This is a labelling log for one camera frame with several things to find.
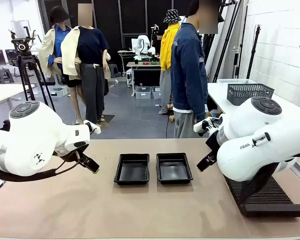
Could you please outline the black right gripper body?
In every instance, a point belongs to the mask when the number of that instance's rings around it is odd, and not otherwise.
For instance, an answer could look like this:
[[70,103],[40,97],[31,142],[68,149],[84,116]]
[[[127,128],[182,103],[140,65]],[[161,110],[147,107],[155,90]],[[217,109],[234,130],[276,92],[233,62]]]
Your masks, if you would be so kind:
[[205,142],[205,144],[211,149],[212,155],[216,155],[219,150],[217,134],[218,134],[218,132],[212,133]]

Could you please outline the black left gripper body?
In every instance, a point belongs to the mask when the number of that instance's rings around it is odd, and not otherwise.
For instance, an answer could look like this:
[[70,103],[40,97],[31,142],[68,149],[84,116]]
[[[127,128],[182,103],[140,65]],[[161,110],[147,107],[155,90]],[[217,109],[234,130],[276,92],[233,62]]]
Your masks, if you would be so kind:
[[87,147],[79,147],[75,150],[72,150],[68,153],[58,153],[56,150],[54,151],[54,156],[61,158],[65,162],[82,162],[85,163],[89,161],[90,157],[84,154],[84,151]]

